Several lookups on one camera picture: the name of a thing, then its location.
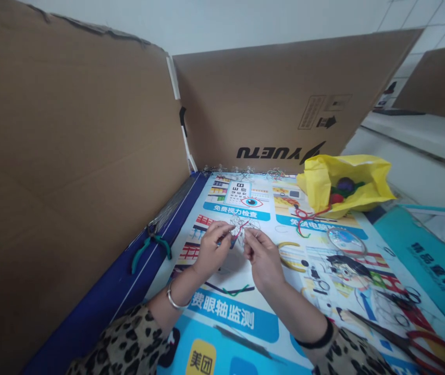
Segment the red string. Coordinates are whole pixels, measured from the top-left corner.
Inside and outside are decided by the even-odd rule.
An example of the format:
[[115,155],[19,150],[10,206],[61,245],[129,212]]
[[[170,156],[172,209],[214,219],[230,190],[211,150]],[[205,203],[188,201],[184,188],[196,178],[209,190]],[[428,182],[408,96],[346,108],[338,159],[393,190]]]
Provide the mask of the red string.
[[235,236],[235,239],[238,238],[238,236],[240,235],[240,232],[242,231],[242,228],[245,227],[245,226],[249,223],[249,221],[250,221],[250,220],[247,220],[247,222],[246,222],[244,225],[242,225],[242,226],[240,227],[240,230],[238,231],[238,234]]
[[315,213],[315,214],[311,214],[311,216],[310,216],[306,211],[303,211],[299,207],[297,207],[295,209],[295,214],[300,219],[299,222],[297,223],[297,230],[299,232],[299,235],[301,235],[302,238],[305,238],[305,236],[303,236],[303,234],[301,232],[301,223],[303,221],[314,220],[318,215],[321,215],[321,214],[324,214],[326,212],[329,212],[331,209],[332,209],[332,205],[329,204],[327,209],[324,209],[323,211],[320,211],[320,212]]

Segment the leopard print clothing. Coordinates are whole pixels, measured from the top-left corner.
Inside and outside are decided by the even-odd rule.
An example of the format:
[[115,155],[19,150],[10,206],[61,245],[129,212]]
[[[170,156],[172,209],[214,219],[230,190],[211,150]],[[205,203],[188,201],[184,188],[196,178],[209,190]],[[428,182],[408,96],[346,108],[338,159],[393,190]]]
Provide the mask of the leopard print clothing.
[[332,342],[325,357],[313,370],[315,375],[396,375],[377,349],[345,328]]
[[155,374],[158,359],[169,349],[167,341],[150,310],[139,305],[113,321],[94,350],[74,360],[66,374]]

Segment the yuetu logo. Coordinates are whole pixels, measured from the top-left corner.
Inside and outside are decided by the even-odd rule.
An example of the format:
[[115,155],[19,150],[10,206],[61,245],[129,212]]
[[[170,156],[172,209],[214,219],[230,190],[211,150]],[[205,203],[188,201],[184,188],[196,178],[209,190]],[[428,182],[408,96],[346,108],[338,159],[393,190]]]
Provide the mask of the yuetu logo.
[[310,157],[319,155],[320,148],[325,144],[325,142],[326,141],[323,141],[313,147],[311,150],[307,151],[303,155],[302,159],[300,156],[302,147],[297,147],[290,155],[290,149],[288,147],[263,147],[260,153],[260,147],[255,147],[252,153],[250,153],[251,150],[249,147],[241,147],[238,149],[237,159],[300,159],[301,162],[299,165],[302,165]]

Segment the purple yarn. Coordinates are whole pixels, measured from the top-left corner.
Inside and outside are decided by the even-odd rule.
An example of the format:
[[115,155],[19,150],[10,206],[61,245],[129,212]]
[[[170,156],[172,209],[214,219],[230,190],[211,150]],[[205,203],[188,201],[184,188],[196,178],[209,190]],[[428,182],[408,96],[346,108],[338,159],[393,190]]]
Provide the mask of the purple yarn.
[[354,181],[349,177],[343,177],[337,182],[337,188],[351,193],[354,191]]

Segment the cardboard panel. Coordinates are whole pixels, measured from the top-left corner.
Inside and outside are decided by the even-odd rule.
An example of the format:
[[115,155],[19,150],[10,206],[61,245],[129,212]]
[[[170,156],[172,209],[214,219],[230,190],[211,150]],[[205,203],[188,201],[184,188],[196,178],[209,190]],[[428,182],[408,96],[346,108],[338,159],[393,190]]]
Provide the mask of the cardboard panel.
[[445,117],[445,48],[424,54],[393,107]]
[[179,109],[160,48],[0,0],[0,373],[188,177]]
[[175,56],[195,162],[300,172],[338,155],[421,30]]

